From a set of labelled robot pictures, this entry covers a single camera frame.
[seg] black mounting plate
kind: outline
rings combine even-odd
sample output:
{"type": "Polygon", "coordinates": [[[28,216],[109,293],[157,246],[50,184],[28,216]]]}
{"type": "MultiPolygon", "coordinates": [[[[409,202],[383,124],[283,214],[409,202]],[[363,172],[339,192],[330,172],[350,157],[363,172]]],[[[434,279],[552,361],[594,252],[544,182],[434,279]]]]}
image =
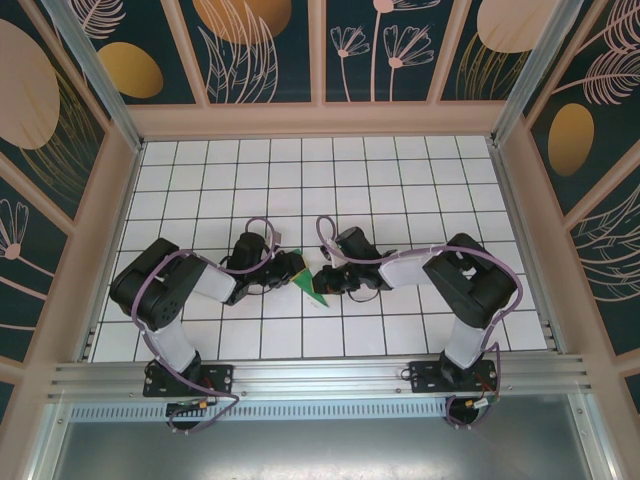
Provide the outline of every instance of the black mounting plate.
{"type": "MultiPolygon", "coordinates": [[[[480,375],[489,387],[494,390],[497,388],[498,378],[493,360],[479,360],[473,366],[473,369],[475,374],[480,375]]],[[[462,385],[454,387],[440,376],[439,371],[439,360],[410,362],[404,378],[411,381],[411,391],[413,393],[482,392],[482,383],[475,374],[469,375],[469,378],[462,385]]]]}
{"type": "MultiPolygon", "coordinates": [[[[202,392],[186,386],[174,378],[156,361],[145,369],[142,396],[147,398],[203,397],[202,392]]],[[[199,384],[210,383],[217,392],[231,393],[233,387],[233,365],[201,365],[199,384]]]]}

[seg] gold circle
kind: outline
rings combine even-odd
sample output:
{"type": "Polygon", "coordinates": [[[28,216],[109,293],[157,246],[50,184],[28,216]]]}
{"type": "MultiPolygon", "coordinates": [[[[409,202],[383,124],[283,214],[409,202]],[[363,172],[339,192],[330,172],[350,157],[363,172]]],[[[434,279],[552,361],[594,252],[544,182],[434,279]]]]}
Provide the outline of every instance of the gold circle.
{"type": "Polygon", "coordinates": [[[260,32],[250,24],[245,3],[256,22],[261,18],[266,23],[272,37],[282,33],[291,19],[291,0],[193,0],[198,16],[216,36],[240,45],[259,43],[260,32]]]}
{"type": "Polygon", "coordinates": [[[549,163],[558,175],[576,173],[589,155],[595,127],[591,113],[569,103],[560,109],[549,131],[549,163]]]}
{"type": "Polygon", "coordinates": [[[47,54],[25,32],[0,19],[0,137],[36,149],[58,125],[60,92],[47,54]]]}
{"type": "Polygon", "coordinates": [[[499,53],[533,49],[557,0],[483,0],[478,10],[478,37],[499,53]]]}
{"type": "Polygon", "coordinates": [[[134,98],[149,98],[162,90],[160,67],[141,48],[114,42],[102,47],[98,56],[120,93],[134,98]]]}

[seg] black grid line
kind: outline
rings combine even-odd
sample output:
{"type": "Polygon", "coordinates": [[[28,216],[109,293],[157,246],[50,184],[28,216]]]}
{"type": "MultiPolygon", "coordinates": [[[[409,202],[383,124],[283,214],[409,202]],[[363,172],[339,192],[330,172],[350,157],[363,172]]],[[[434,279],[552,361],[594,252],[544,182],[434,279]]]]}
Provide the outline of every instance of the black grid line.
{"type": "MultiPolygon", "coordinates": [[[[209,163],[207,161],[207,159],[208,159],[209,154],[211,152],[211,148],[213,148],[213,147],[212,147],[211,143],[208,142],[207,145],[206,145],[205,153],[204,153],[204,155],[205,155],[204,163],[180,163],[180,164],[178,164],[180,167],[189,166],[189,165],[192,165],[192,166],[197,165],[197,166],[201,166],[202,167],[203,174],[202,174],[202,179],[200,179],[200,188],[199,189],[198,188],[194,188],[194,189],[189,189],[189,190],[187,190],[187,189],[171,190],[171,188],[170,188],[171,187],[171,182],[173,181],[173,177],[176,174],[176,170],[175,170],[175,167],[176,167],[176,155],[177,155],[177,152],[178,152],[178,150],[180,148],[180,143],[179,142],[173,143],[173,145],[171,147],[172,150],[173,150],[173,160],[172,160],[171,163],[168,162],[168,160],[169,160],[169,158],[168,158],[169,150],[166,149],[166,150],[163,150],[161,153],[159,152],[159,154],[163,156],[163,158],[165,159],[165,161],[167,163],[163,163],[162,165],[149,165],[149,164],[145,164],[143,162],[143,164],[141,165],[140,169],[137,172],[137,177],[136,177],[136,180],[135,180],[134,196],[135,196],[135,194],[139,194],[139,193],[145,193],[145,194],[147,194],[147,193],[149,193],[149,194],[155,193],[156,195],[164,194],[164,197],[163,197],[164,205],[163,205],[163,209],[162,209],[163,212],[162,212],[162,216],[160,218],[146,218],[146,215],[145,215],[144,211],[140,210],[142,213],[139,216],[140,217],[145,217],[145,218],[131,219],[130,218],[130,214],[131,214],[132,207],[133,207],[133,199],[135,198],[134,196],[132,196],[132,201],[130,202],[130,204],[128,206],[128,210],[127,210],[127,212],[128,212],[127,224],[125,225],[125,228],[123,229],[122,238],[120,238],[120,243],[119,243],[119,247],[120,248],[117,251],[117,256],[116,256],[116,259],[115,259],[114,268],[110,271],[111,272],[110,280],[113,279],[113,275],[117,274],[117,272],[115,270],[115,266],[117,265],[117,263],[119,261],[122,261],[124,259],[123,254],[127,254],[127,253],[129,253],[129,254],[131,254],[131,253],[139,254],[141,252],[139,247],[137,247],[137,249],[129,249],[129,250],[122,249],[123,241],[124,241],[124,237],[126,235],[126,232],[127,232],[127,230],[130,231],[130,228],[131,228],[131,225],[129,225],[130,222],[138,222],[137,228],[143,228],[142,225],[144,225],[144,224],[141,224],[140,222],[150,222],[149,225],[153,225],[153,223],[155,223],[155,224],[158,225],[158,234],[160,234],[160,231],[163,228],[163,226],[166,227],[166,222],[168,222],[170,220],[171,221],[174,221],[174,220],[191,220],[191,221],[194,221],[193,238],[192,238],[190,246],[191,246],[191,248],[195,248],[196,238],[197,238],[196,237],[196,233],[198,231],[199,223],[201,221],[205,220],[205,219],[206,220],[218,220],[218,221],[222,220],[225,223],[228,222],[228,226],[229,226],[229,237],[228,237],[228,241],[227,241],[227,244],[226,244],[226,247],[227,247],[226,250],[224,248],[220,248],[220,247],[215,247],[214,248],[213,246],[207,246],[206,242],[205,242],[205,244],[203,244],[203,246],[201,248],[198,248],[197,250],[199,250],[199,251],[207,250],[207,251],[211,251],[211,252],[220,252],[221,255],[223,255],[224,252],[226,251],[226,253],[228,254],[230,252],[231,248],[232,248],[234,222],[241,222],[242,219],[250,218],[249,216],[236,216],[236,213],[237,213],[237,210],[236,210],[236,206],[237,206],[236,205],[236,200],[237,200],[236,192],[242,191],[242,190],[259,190],[259,191],[265,191],[266,192],[266,207],[267,207],[266,208],[266,215],[274,223],[276,229],[278,228],[278,225],[277,225],[278,219],[281,219],[281,218],[293,219],[295,217],[299,217],[300,240],[299,241],[293,241],[293,242],[290,242],[290,243],[292,243],[292,244],[300,243],[301,245],[288,245],[289,242],[286,240],[286,238],[283,238],[282,245],[283,245],[283,248],[285,248],[285,249],[300,248],[301,250],[304,251],[304,250],[310,250],[310,249],[317,248],[317,247],[313,246],[313,243],[316,243],[316,242],[313,242],[311,245],[305,245],[305,243],[307,243],[307,241],[304,240],[304,237],[305,237],[305,229],[304,229],[305,222],[309,222],[309,224],[311,223],[309,220],[305,220],[305,217],[312,217],[312,218],[317,217],[316,214],[310,215],[310,214],[307,214],[307,212],[305,212],[305,210],[304,210],[304,198],[305,198],[304,195],[305,195],[306,192],[313,191],[313,189],[316,189],[316,188],[324,188],[324,189],[333,188],[334,189],[333,201],[335,202],[336,209],[335,209],[335,212],[332,214],[332,217],[335,214],[334,218],[336,218],[336,222],[337,223],[340,222],[340,218],[341,217],[345,217],[345,219],[349,218],[349,217],[364,217],[364,218],[368,218],[369,222],[371,224],[372,235],[373,235],[373,238],[372,238],[373,242],[372,243],[374,243],[376,245],[376,247],[378,247],[380,250],[385,250],[385,249],[388,249],[388,248],[398,248],[398,249],[401,249],[401,250],[406,250],[406,249],[417,248],[418,246],[422,246],[423,243],[422,242],[417,242],[417,240],[415,238],[415,235],[413,235],[412,232],[411,232],[411,227],[410,227],[410,223],[409,223],[409,212],[407,211],[408,210],[408,208],[407,208],[408,197],[407,197],[407,192],[406,192],[405,188],[407,186],[411,186],[411,187],[413,187],[413,186],[431,186],[435,190],[435,196],[436,196],[436,200],[437,200],[438,211],[437,212],[434,212],[434,211],[430,211],[430,212],[410,212],[410,213],[411,214],[415,214],[415,215],[421,215],[421,214],[432,214],[433,215],[433,214],[437,213],[438,215],[440,215],[440,221],[441,221],[442,229],[443,229],[443,231],[445,232],[445,235],[446,235],[446,228],[445,228],[445,224],[444,224],[444,216],[443,216],[441,203],[440,203],[441,199],[438,196],[439,194],[438,194],[438,190],[437,190],[436,187],[438,187],[438,186],[447,186],[447,185],[461,186],[463,184],[462,183],[439,183],[436,180],[434,172],[433,172],[433,166],[431,165],[431,161],[429,160],[430,152],[429,152],[429,145],[426,142],[426,137],[424,137],[424,136],[421,137],[421,138],[423,138],[423,141],[425,142],[425,150],[427,152],[427,154],[425,155],[426,158],[402,159],[403,162],[406,162],[406,163],[416,162],[416,164],[419,164],[419,163],[423,163],[423,162],[428,162],[429,171],[431,173],[431,177],[432,178],[431,179],[424,179],[424,181],[420,180],[420,181],[415,182],[415,183],[411,182],[408,179],[404,179],[403,180],[403,178],[402,178],[402,169],[400,168],[401,164],[400,164],[400,161],[397,158],[398,157],[398,153],[397,153],[398,144],[397,144],[397,142],[395,140],[395,137],[391,137],[391,138],[394,141],[394,147],[395,147],[395,150],[396,150],[396,158],[388,158],[388,159],[369,159],[369,158],[367,158],[367,144],[366,144],[367,142],[365,142],[364,137],[356,137],[356,138],[358,138],[358,140],[362,142],[362,149],[363,149],[363,152],[364,152],[364,155],[363,155],[364,158],[360,158],[359,157],[357,159],[350,159],[350,160],[344,160],[344,161],[346,161],[346,162],[359,162],[359,163],[361,162],[361,164],[364,166],[364,172],[366,174],[367,184],[366,185],[351,185],[351,184],[349,184],[349,182],[347,182],[347,185],[341,185],[340,187],[338,187],[338,185],[337,185],[337,173],[336,173],[336,170],[337,170],[338,162],[340,162],[342,160],[336,160],[335,142],[334,142],[334,139],[331,138],[330,139],[331,140],[331,149],[332,149],[331,158],[330,159],[327,158],[327,160],[325,160],[325,161],[327,162],[327,168],[333,168],[333,171],[332,171],[332,173],[333,173],[333,185],[332,186],[331,185],[330,186],[320,186],[320,185],[318,185],[318,186],[311,187],[311,186],[305,186],[304,185],[304,166],[305,166],[306,163],[309,163],[309,162],[308,161],[305,162],[304,159],[303,159],[303,156],[304,156],[304,143],[302,141],[299,142],[300,143],[300,158],[301,158],[300,160],[295,160],[295,161],[290,161],[290,162],[281,162],[281,161],[274,162],[273,158],[272,158],[272,155],[271,155],[271,150],[272,150],[272,148],[271,148],[271,140],[269,140],[269,149],[268,149],[269,155],[267,157],[268,160],[264,161],[264,162],[239,162],[239,155],[240,155],[240,149],[241,149],[241,146],[242,146],[242,141],[238,141],[237,144],[235,145],[235,149],[236,149],[236,152],[235,152],[236,161],[235,162],[229,161],[229,162],[220,162],[220,163],[218,163],[218,162],[209,163]],[[373,199],[371,197],[371,194],[372,194],[371,172],[369,171],[369,165],[373,165],[374,164],[373,162],[390,162],[390,161],[396,162],[396,168],[398,170],[398,176],[399,176],[399,179],[400,179],[399,184],[393,183],[393,184],[388,184],[388,185],[387,184],[385,184],[385,185],[375,185],[375,187],[376,188],[377,187],[398,187],[398,188],[400,188],[401,189],[400,193],[402,195],[402,202],[403,202],[402,205],[404,206],[404,211],[398,211],[398,212],[393,212],[393,213],[377,213],[377,210],[374,211],[374,209],[373,209],[373,199]],[[271,178],[270,178],[271,177],[271,170],[269,168],[267,170],[267,185],[266,185],[265,188],[258,188],[258,187],[247,188],[247,189],[237,188],[237,181],[238,181],[238,169],[237,169],[237,167],[238,167],[238,165],[240,165],[240,163],[246,164],[246,165],[251,165],[251,164],[254,164],[254,163],[255,164],[268,164],[268,165],[274,165],[274,164],[277,164],[277,163],[283,163],[283,164],[295,164],[295,163],[297,163],[300,166],[300,185],[301,186],[300,187],[298,187],[298,186],[295,186],[295,187],[271,187],[270,186],[270,183],[271,183],[271,178]],[[228,188],[204,188],[205,187],[206,169],[209,166],[215,166],[215,165],[234,165],[236,167],[235,171],[234,171],[234,174],[233,174],[233,177],[231,175],[228,176],[228,180],[229,180],[229,187],[228,188]],[[169,174],[169,181],[167,183],[166,189],[138,191],[138,188],[140,188],[140,181],[141,181],[141,175],[143,173],[143,169],[150,168],[150,167],[169,167],[171,169],[170,174],[169,174]],[[233,188],[231,188],[231,178],[233,178],[233,188]],[[347,213],[347,214],[342,214],[341,213],[341,214],[338,214],[338,191],[337,191],[337,188],[344,188],[344,189],[347,189],[347,191],[348,191],[349,188],[363,188],[363,187],[367,188],[366,191],[367,191],[367,193],[369,195],[369,201],[368,201],[368,203],[369,203],[369,205],[368,205],[369,211],[368,212],[362,212],[362,213],[347,213]],[[283,191],[286,191],[286,190],[299,190],[299,192],[300,192],[300,200],[299,200],[300,201],[300,212],[299,212],[299,215],[297,215],[295,213],[292,214],[291,212],[290,213],[282,213],[281,215],[279,215],[278,211],[274,211],[273,208],[269,209],[268,208],[269,207],[269,203],[272,200],[272,193],[273,193],[272,190],[273,191],[275,191],[275,190],[283,190],[283,191]],[[229,195],[232,198],[231,212],[229,213],[229,216],[211,216],[211,214],[206,214],[206,213],[201,215],[200,210],[202,208],[202,204],[203,204],[203,201],[204,201],[203,196],[205,196],[204,192],[207,192],[207,191],[233,191],[233,194],[229,195]],[[194,214],[188,215],[188,216],[184,216],[183,218],[166,218],[165,217],[165,212],[166,212],[167,205],[168,205],[168,202],[169,202],[168,194],[169,193],[177,193],[177,192],[198,192],[196,211],[195,211],[194,214]],[[378,245],[376,243],[376,229],[375,229],[374,220],[379,216],[395,217],[397,215],[403,215],[404,218],[405,218],[408,238],[406,239],[406,241],[395,242],[395,243],[393,243],[391,245],[387,245],[387,244],[378,245]]],[[[442,158],[442,159],[438,159],[438,160],[457,160],[458,162],[461,162],[462,169],[463,169],[463,174],[464,174],[464,178],[465,178],[465,182],[466,182],[466,188],[467,188],[467,191],[469,192],[469,197],[471,199],[471,209],[470,210],[465,209],[465,210],[461,210],[461,211],[444,212],[444,213],[447,213],[447,214],[450,214],[450,215],[473,213],[475,221],[476,221],[476,225],[478,227],[478,231],[480,232],[480,235],[482,235],[482,232],[480,230],[479,218],[477,216],[477,213],[485,212],[485,211],[486,212],[493,212],[493,213],[505,212],[506,211],[508,213],[508,211],[506,209],[506,206],[504,208],[501,208],[500,210],[477,210],[478,207],[475,205],[476,202],[474,202],[473,196],[471,195],[471,188],[470,188],[471,184],[469,183],[469,174],[468,174],[468,172],[467,172],[467,170],[465,168],[464,162],[462,161],[461,155],[459,153],[458,139],[455,138],[455,141],[456,141],[456,148],[458,149],[458,158],[453,158],[453,156],[452,156],[452,158],[446,158],[446,159],[442,158]]],[[[486,156],[480,156],[480,157],[477,157],[477,158],[486,159],[487,157],[486,156]]],[[[158,183],[160,180],[163,182],[162,185],[164,185],[164,183],[166,182],[167,172],[166,171],[164,171],[164,172],[158,171],[158,174],[159,174],[158,177],[155,177],[155,178],[149,177],[149,180],[151,180],[151,183],[146,183],[146,181],[145,181],[146,185],[149,185],[150,187],[160,186],[161,184],[158,183]]],[[[496,181],[491,181],[491,182],[473,182],[473,185],[496,185],[496,184],[498,184],[498,186],[501,188],[501,185],[499,184],[499,182],[497,180],[496,181]]],[[[193,208],[193,205],[195,203],[194,200],[195,200],[195,198],[192,199],[191,208],[193,208]]],[[[484,238],[481,237],[481,243],[483,245],[488,245],[488,246],[490,246],[493,243],[496,243],[496,244],[512,244],[512,243],[515,243],[516,244],[515,245],[515,250],[517,250],[517,252],[519,254],[520,253],[520,248],[519,248],[519,245],[518,245],[517,241],[518,241],[517,239],[508,240],[508,241],[507,240],[484,241],[484,238]]],[[[526,278],[526,274],[521,273],[520,270],[518,270],[518,274],[521,277],[526,278]]],[[[387,338],[386,338],[387,337],[387,332],[386,332],[387,325],[385,324],[385,317],[392,318],[394,316],[422,315],[422,317],[424,319],[424,318],[427,318],[429,315],[450,314],[451,313],[449,310],[446,310],[444,312],[428,312],[428,313],[423,312],[423,308],[425,308],[425,305],[423,305],[423,299],[421,297],[420,289],[418,287],[416,287],[416,294],[418,295],[418,302],[416,302],[416,305],[414,307],[412,307],[412,308],[416,309],[416,310],[419,308],[420,309],[419,312],[417,312],[417,311],[406,311],[408,309],[406,309],[406,310],[405,309],[400,309],[400,310],[393,309],[392,311],[394,311],[394,312],[402,311],[403,313],[385,313],[384,304],[382,302],[382,298],[379,298],[377,307],[375,307],[375,309],[377,311],[379,311],[379,313],[372,311],[371,313],[366,314],[366,315],[358,315],[358,314],[345,315],[345,310],[344,310],[344,301],[345,301],[345,299],[342,298],[342,297],[339,297],[339,299],[340,299],[340,307],[339,307],[339,309],[337,308],[337,304],[336,304],[336,309],[334,311],[332,311],[332,312],[326,312],[326,313],[319,314],[319,315],[317,314],[318,312],[314,312],[314,313],[316,313],[315,315],[305,316],[305,312],[304,312],[304,303],[305,303],[304,300],[305,300],[305,298],[304,298],[304,293],[301,290],[300,291],[300,315],[299,316],[292,316],[293,312],[291,312],[291,313],[286,312],[284,315],[279,315],[278,318],[291,318],[291,319],[299,318],[300,319],[300,325],[301,325],[301,328],[300,328],[300,358],[305,358],[304,357],[304,320],[305,320],[305,318],[323,318],[323,317],[326,317],[326,318],[341,318],[342,354],[343,354],[343,356],[348,357],[350,355],[348,355],[347,352],[346,352],[345,318],[379,316],[381,321],[382,321],[382,332],[383,332],[383,341],[384,341],[384,345],[385,345],[385,354],[388,354],[388,346],[387,346],[387,338]]],[[[107,308],[106,303],[108,302],[107,299],[105,299],[105,300],[106,300],[106,302],[105,302],[105,305],[103,306],[103,309],[102,309],[102,316],[101,316],[101,320],[102,321],[99,323],[100,330],[101,330],[101,327],[102,327],[102,325],[104,323],[113,323],[113,324],[127,323],[126,320],[120,320],[120,319],[117,320],[117,321],[107,321],[107,322],[104,321],[104,319],[107,318],[105,315],[106,315],[106,308],[107,308]]],[[[238,318],[225,318],[226,315],[225,315],[225,311],[224,310],[225,310],[225,306],[222,305],[222,307],[220,308],[220,314],[219,315],[215,315],[215,317],[216,317],[215,319],[213,318],[214,315],[211,315],[208,318],[189,318],[188,320],[184,319],[184,311],[183,311],[182,312],[182,320],[186,321],[186,322],[191,322],[191,321],[219,321],[220,322],[219,331],[218,331],[217,358],[220,358],[220,351],[221,351],[221,348],[223,347],[222,341],[223,341],[223,333],[224,333],[223,332],[223,328],[224,328],[223,322],[224,322],[224,320],[253,320],[253,321],[260,320],[260,324],[259,324],[259,327],[260,327],[259,342],[260,342],[260,344],[258,346],[259,350],[258,350],[257,358],[262,358],[262,350],[263,350],[263,343],[264,343],[264,320],[265,320],[265,317],[264,317],[264,314],[265,314],[265,300],[264,300],[264,298],[261,299],[260,313],[258,314],[257,311],[256,311],[256,314],[255,314],[256,316],[255,317],[246,316],[246,318],[241,318],[240,316],[238,316],[238,318]]],[[[530,312],[530,311],[536,312],[535,308],[519,309],[518,311],[519,312],[530,312]]],[[[198,312],[198,314],[196,316],[198,316],[198,317],[207,316],[207,313],[206,313],[206,311],[198,312]]],[[[509,339],[509,335],[508,335],[506,329],[504,327],[502,327],[502,328],[505,331],[507,342],[508,342],[508,345],[509,345],[509,348],[510,348],[511,347],[511,341],[509,339]]],[[[93,357],[95,357],[95,352],[97,351],[97,348],[99,347],[98,343],[99,343],[99,337],[100,337],[100,330],[98,330],[96,332],[96,335],[95,335],[96,336],[96,340],[95,340],[94,343],[95,343],[96,347],[94,348],[94,351],[93,351],[93,357]]],[[[428,343],[427,331],[426,331],[426,328],[425,328],[425,322],[424,321],[423,321],[423,333],[425,335],[425,344],[426,344],[426,348],[427,348],[427,351],[428,351],[429,343],[428,343]]],[[[141,348],[140,345],[139,345],[140,341],[141,341],[141,339],[140,339],[140,336],[138,335],[138,338],[136,339],[136,343],[135,343],[134,352],[133,352],[134,359],[138,355],[139,348],[141,348]]]]}

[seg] purple cable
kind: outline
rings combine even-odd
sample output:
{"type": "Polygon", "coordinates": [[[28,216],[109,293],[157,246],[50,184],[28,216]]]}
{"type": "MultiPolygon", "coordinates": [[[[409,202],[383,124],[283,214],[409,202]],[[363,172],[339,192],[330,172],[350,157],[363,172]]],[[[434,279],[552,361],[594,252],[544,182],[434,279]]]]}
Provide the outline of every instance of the purple cable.
{"type": "Polygon", "coordinates": [[[254,272],[254,271],[258,270],[259,268],[261,268],[263,265],[265,265],[269,261],[269,259],[273,256],[273,254],[275,252],[275,249],[276,249],[276,244],[275,244],[276,235],[275,235],[275,233],[276,233],[276,231],[275,231],[275,228],[273,227],[273,224],[269,220],[267,220],[266,218],[262,218],[262,217],[251,218],[247,222],[247,224],[245,226],[245,231],[249,231],[249,225],[252,222],[256,221],[256,220],[260,220],[260,221],[265,222],[267,224],[267,227],[269,228],[269,230],[271,232],[271,245],[270,245],[269,251],[267,252],[267,255],[265,256],[265,258],[262,261],[260,261],[260,263],[258,263],[257,265],[255,265],[255,266],[253,266],[251,268],[247,268],[245,270],[231,270],[231,269],[223,268],[223,267],[217,265],[216,263],[212,262],[208,258],[205,258],[205,257],[202,257],[200,255],[197,255],[192,250],[178,250],[176,252],[173,252],[170,255],[167,255],[165,258],[162,259],[162,261],[153,269],[153,271],[149,274],[149,276],[142,283],[142,286],[140,287],[140,290],[138,291],[135,299],[133,300],[133,305],[131,306],[131,320],[133,321],[135,326],[138,327],[138,329],[140,330],[140,332],[142,334],[142,338],[144,339],[144,343],[147,345],[147,348],[153,354],[153,356],[155,357],[156,361],[160,365],[162,365],[177,380],[179,380],[180,382],[184,383],[185,385],[187,385],[188,387],[190,387],[190,388],[192,388],[194,390],[202,392],[202,393],[204,393],[204,394],[206,394],[207,396],[210,396],[210,397],[232,398],[233,399],[233,402],[230,405],[227,405],[225,408],[223,408],[212,419],[207,420],[206,422],[199,423],[198,425],[196,425],[195,427],[193,427],[193,428],[191,428],[189,430],[178,430],[173,425],[173,419],[174,419],[175,415],[180,413],[180,411],[177,411],[174,415],[171,415],[171,417],[169,417],[169,426],[173,429],[173,433],[180,432],[183,435],[189,435],[190,433],[196,433],[196,432],[199,432],[201,430],[204,430],[208,426],[210,426],[213,423],[215,423],[216,420],[218,420],[220,417],[222,417],[225,413],[227,413],[233,407],[235,407],[237,405],[237,403],[240,401],[240,397],[238,397],[237,395],[233,395],[231,393],[218,392],[218,391],[215,391],[215,390],[210,390],[208,388],[202,387],[202,386],[200,386],[200,385],[198,385],[196,383],[193,383],[193,382],[187,380],[182,375],[180,375],[180,373],[177,372],[173,367],[171,367],[171,365],[169,365],[164,360],[164,358],[162,358],[160,356],[160,352],[158,352],[158,350],[155,348],[155,346],[153,345],[151,340],[149,340],[147,338],[147,332],[146,332],[145,324],[142,323],[140,320],[138,320],[138,308],[140,307],[140,301],[142,300],[142,297],[144,296],[144,293],[147,291],[147,288],[149,288],[149,285],[151,285],[151,282],[153,282],[153,280],[156,278],[156,275],[158,275],[158,273],[160,273],[160,271],[165,266],[167,266],[173,259],[178,258],[178,257],[186,257],[188,255],[195,255],[199,259],[205,261],[206,263],[208,263],[212,267],[217,268],[221,272],[230,273],[230,274],[236,274],[236,275],[242,275],[242,274],[246,274],[246,273],[251,273],[251,272],[254,272]]]}

